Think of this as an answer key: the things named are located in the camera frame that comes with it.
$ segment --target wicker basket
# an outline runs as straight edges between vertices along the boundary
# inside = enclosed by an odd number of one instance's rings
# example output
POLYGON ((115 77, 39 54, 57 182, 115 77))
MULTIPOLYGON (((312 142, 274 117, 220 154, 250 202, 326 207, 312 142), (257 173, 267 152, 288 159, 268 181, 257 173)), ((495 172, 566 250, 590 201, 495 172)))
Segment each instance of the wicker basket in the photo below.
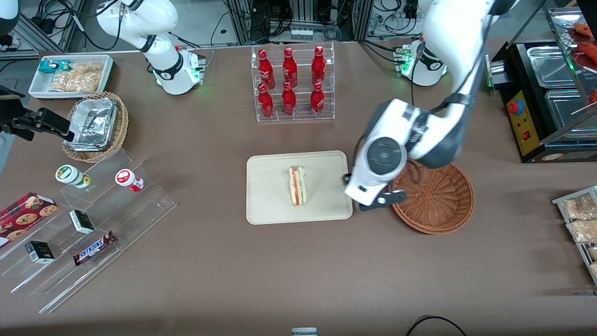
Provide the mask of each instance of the wicker basket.
POLYGON ((469 221, 475 207, 470 180, 455 163, 429 169, 412 161, 394 179, 392 188, 407 194, 404 202, 393 205, 398 216, 428 234, 458 230, 469 221))
MULTIPOLYGON (((89 96, 84 98, 85 100, 92 100, 92 99, 100 99, 100 98, 110 98, 114 100, 118 104, 118 111, 116 112, 116 121, 114 125, 114 131, 112 133, 112 143, 107 150, 103 152, 75 152, 71 151, 70 149, 66 148, 62 145, 62 149, 70 158, 78 161, 84 161, 87 163, 96 163, 100 161, 103 157, 107 156, 112 151, 122 147, 122 143, 124 142, 124 138, 127 137, 127 127, 128 127, 128 111, 127 107, 124 106, 122 100, 115 94, 109 92, 102 92, 99 94, 94 94, 93 96, 89 96)), ((70 120, 73 116, 73 112, 75 107, 73 106, 70 109, 69 116, 67 117, 70 120)))

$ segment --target coca-cola bottle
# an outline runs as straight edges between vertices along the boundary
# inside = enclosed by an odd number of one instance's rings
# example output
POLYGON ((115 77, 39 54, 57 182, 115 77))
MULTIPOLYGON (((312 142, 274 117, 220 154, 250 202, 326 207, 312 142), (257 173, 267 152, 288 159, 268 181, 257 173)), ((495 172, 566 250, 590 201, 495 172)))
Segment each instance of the coca-cola bottle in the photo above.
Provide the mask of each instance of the coca-cola bottle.
POLYGON ((321 91, 321 82, 313 84, 313 92, 311 92, 311 115, 314 118, 319 118, 324 114, 324 99, 325 95, 321 91))
POLYGON ((294 60, 292 48, 284 48, 282 69, 284 70, 284 80, 289 81, 293 88, 297 87, 299 83, 297 61, 294 60))
POLYGON ((276 81, 273 79, 272 62, 267 59, 267 51, 264 49, 259 50, 257 54, 259 55, 259 77, 267 85, 268 90, 273 90, 276 87, 276 81))
POLYGON ((315 47, 315 57, 313 63, 311 63, 311 82, 313 85, 317 82, 323 82, 325 79, 325 60, 324 60, 324 48, 320 45, 315 47))
POLYGON ((261 114, 263 115, 263 118, 273 118, 272 96, 269 94, 269 92, 267 92, 267 87, 263 83, 259 83, 257 89, 259 90, 257 100, 259 100, 259 108, 261 109, 261 114))
POLYGON ((294 94, 293 86, 289 81, 284 82, 282 101, 284 102, 284 113, 289 117, 293 117, 297 110, 297 96, 294 94))

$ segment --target acrylic bottle rack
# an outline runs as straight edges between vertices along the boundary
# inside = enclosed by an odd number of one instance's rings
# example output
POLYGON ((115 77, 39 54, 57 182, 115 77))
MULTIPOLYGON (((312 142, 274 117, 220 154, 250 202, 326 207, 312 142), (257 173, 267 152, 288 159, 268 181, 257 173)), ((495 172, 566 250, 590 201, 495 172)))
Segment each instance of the acrylic bottle rack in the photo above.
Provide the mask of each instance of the acrylic bottle rack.
POLYGON ((176 204, 141 168, 141 161, 124 149, 108 155, 86 172, 91 185, 64 187, 52 197, 59 209, 17 240, 0 249, 0 274, 14 294, 29 294, 40 313, 49 313, 122 254, 143 233, 170 212, 176 204), (130 169, 144 180, 135 193, 114 181, 120 169, 130 169), (95 230, 75 230, 69 212, 85 211, 95 230), (79 254, 108 231, 118 239, 91 259, 75 266, 79 254), (30 240, 46 242, 55 257, 47 265, 35 264, 24 245, 30 240))
POLYGON ((319 44, 287 44, 287 45, 261 45, 253 47, 251 52, 251 73, 253 75, 253 95, 255 96, 255 111, 257 121, 259 122, 277 122, 277 121, 316 121, 334 119, 336 114, 335 102, 335 78, 334 78, 334 44, 332 42, 319 44), (324 92, 324 111, 321 117, 314 118, 311 115, 311 92, 313 92, 313 83, 311 82, 311 63, 315 55, 315 47, 321 45, 324 48, 325 59, 325 80, 323 81, 322 91, 324 92), (297 97, 297 110, 293 117, 288 117, 284 113, 282 104, 282 84, 284 83, 284 73, 282 64, 284 62, 284 47, 293 49, 293 56, 297 62, 298 86, 294 88, 297 97), (273 66, 273 77, 276 81, 276 87, 269 91, 273 99, 273 118, 265 119, 259 108, 257 96, 259 91, 257 86, 261 83, 259 77, 259 57, 257 52, 261 49, 267 51, 267 58, 273 66))

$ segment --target sandwich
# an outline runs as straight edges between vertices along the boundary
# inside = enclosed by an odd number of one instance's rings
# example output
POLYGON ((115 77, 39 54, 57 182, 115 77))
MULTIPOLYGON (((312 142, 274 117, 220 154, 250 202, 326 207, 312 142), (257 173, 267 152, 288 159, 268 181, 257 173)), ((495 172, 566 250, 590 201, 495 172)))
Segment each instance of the sandwich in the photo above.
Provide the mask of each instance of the sandwich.
POLYGON ((288 169, 290 173, 290 196, 293 205, 303 205, 307 203, 307 185, 304 179, 304 168, 301 166, 292 166, 288 169))

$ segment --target red switch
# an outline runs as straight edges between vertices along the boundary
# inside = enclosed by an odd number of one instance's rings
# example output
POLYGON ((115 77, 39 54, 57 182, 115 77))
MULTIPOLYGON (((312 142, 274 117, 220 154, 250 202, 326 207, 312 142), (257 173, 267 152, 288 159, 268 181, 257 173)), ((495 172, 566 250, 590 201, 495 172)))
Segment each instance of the red switch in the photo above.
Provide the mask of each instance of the red switch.
POLYGON ((520 108, 520 106, 518 105, 517 102, 510 103, 510 105, 508 105, 508 112, 514 114, 514 113, 518 112, 519 108, 520 108))

